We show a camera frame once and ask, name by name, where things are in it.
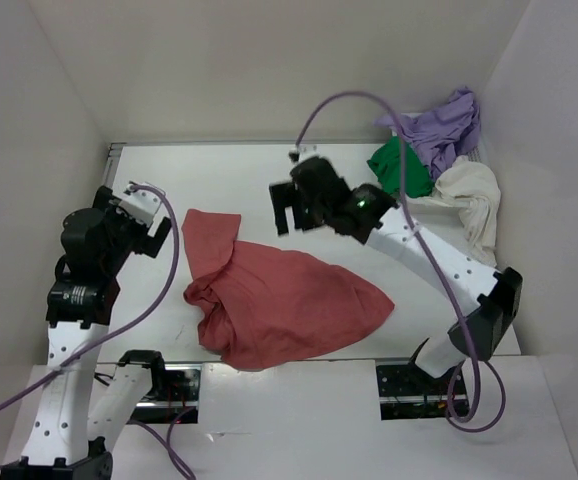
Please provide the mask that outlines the red t shirt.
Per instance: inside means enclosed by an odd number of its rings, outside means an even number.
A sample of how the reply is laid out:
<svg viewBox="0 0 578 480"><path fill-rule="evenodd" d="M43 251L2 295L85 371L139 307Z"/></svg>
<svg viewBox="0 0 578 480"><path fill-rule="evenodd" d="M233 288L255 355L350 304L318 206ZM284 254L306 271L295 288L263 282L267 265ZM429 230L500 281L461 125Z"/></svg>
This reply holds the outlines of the red t shirt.
<svg viewBox="0 0 578 480"><path fill-rule="evenodd" d="M238 214L187 211L181 232L202 311L200 345L238 370L263 370L346 348L395 309L377 286L295 250L239 239Z"/></svg>

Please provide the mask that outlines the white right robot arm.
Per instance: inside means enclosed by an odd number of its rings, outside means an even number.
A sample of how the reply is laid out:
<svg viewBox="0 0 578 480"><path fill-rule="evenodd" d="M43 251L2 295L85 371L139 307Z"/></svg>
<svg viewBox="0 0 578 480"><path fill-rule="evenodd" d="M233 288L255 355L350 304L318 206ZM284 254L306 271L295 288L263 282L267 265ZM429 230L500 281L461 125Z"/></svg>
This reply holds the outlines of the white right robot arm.
<svg viewBox="0 0 578 480"><path fill-rule="evenodd" d="M412 356L412 389L431 392L459 363L491 359L517 315L523 278L516 270L499 271L460 252L375 185L350 188L321 156L297 161L289 180L271 184L269 193L279 235L328 226L401 263L457 308L456 323Z"/></svg>

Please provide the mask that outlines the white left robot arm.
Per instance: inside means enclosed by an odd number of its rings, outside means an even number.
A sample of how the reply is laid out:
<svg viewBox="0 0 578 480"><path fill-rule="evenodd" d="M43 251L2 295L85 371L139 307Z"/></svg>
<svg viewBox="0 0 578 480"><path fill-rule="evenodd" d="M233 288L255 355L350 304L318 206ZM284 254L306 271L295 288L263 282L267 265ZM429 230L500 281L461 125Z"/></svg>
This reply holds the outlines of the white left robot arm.
<svg viewBox="0 0 578 480"><path fill-rule="evenodd" d="M91 394L101 347L136 326L112 330L120 293L117 276L130 255L158 255L167 238L179 238L165 194L130 183L122 192L96 192L89 208L63 221L64 251L47 296L48 359L41 397L19 460L3 466L3 479L108 479L112 450L138 400L161 397L168 375L158 351L129 350L102 398Z"/></svg>

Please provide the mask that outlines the green t shirt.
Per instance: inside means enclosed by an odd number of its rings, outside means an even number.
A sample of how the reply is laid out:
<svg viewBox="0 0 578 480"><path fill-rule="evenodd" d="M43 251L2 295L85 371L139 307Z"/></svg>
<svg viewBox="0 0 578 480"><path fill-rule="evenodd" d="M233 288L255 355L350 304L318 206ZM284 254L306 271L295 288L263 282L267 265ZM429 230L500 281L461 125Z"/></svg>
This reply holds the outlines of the green t shirt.
<svg viewBox="0 0 578 480"><path fill-rule="evenodd" d="M404 163L406 195L410 198L429 196L434 182L428 169L408 144L404 152L405 155L402 155L400 140L394 136L373 153L367 165L382 189L390 195L398 196L402 183L401 164Z"/></svg>

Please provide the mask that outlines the white plastic basket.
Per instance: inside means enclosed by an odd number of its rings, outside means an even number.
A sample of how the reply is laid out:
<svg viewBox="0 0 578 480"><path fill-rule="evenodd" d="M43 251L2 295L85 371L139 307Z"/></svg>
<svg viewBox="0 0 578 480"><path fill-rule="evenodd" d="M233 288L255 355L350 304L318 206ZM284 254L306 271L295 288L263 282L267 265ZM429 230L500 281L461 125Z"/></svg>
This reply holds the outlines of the white plastic basket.
<svg viewBox="0 0 578 480"><path fill-rule="evenodd" d="M443 203L434 195L434 187L435 187L436 181L433 181L433 182L434 182L433 190L429 196L412 198L413 204L415 205L415 207L420 209L420 210L426 208L426 209L437 209L437 210L441 210L441 211L453 210L453 211L458 212L458 210L456 208L451 207L451 206Z"/></svg>

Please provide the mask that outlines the purple t shirt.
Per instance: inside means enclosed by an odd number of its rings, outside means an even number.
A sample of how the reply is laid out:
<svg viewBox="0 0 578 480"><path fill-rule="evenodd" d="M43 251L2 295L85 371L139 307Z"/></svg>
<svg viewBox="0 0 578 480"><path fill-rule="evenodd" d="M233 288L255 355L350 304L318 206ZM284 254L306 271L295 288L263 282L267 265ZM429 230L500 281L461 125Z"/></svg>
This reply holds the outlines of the purple t shirt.
<svg viewBox="0 0 578 480"><path fill-rule="evenodd" d="M459 156L479 143L480 105L468 87L457 88L446 102L416 116L399 115L403 138L436 181Z"/></svg>

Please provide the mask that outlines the cream white t shirt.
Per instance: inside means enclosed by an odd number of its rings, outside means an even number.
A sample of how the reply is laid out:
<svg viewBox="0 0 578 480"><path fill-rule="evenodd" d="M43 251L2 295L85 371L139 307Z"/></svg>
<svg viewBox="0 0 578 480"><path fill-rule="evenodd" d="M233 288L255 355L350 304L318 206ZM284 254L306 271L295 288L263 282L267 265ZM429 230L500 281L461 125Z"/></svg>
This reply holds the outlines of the cream white t shirt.
<svg viewBox="0 0 578 480"><path fill-rule="evenodd" d="M501 191L493 171L468 156L459 156L436 180L434 195L458 210L472 256L495 267Z"/></svg>

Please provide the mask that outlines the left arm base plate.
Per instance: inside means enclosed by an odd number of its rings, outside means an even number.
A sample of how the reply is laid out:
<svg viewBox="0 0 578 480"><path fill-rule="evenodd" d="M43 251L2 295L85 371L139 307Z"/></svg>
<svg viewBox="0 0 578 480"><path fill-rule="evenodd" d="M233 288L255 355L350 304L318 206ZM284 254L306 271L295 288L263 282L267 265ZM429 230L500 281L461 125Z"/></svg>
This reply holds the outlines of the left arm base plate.
<svg viewBox="0 0 578 480"><path fill-rule="evenodd" d="M136 402L130 416L132 420L150 425L165 425L184 413L176 420L178 424L198 422L202 373L200 364L164 364L156 368L154 375L148 365L98 364L94 373L92 405L97 403L110 386L140 369L147 372L146 385L150 390Z"/></svg>

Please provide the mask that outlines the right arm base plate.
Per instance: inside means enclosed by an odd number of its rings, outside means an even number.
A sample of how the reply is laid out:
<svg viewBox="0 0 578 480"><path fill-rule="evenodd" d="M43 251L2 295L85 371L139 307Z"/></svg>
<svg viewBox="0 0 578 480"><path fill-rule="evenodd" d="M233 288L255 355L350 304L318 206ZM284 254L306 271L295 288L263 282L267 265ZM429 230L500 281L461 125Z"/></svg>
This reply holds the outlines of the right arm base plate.
<svg viewBox="0 0 578 480"><path fill-rule="evenodd" d="M444 418L454 369L433 378L405 361L375 365L383 421Z"/></svg>

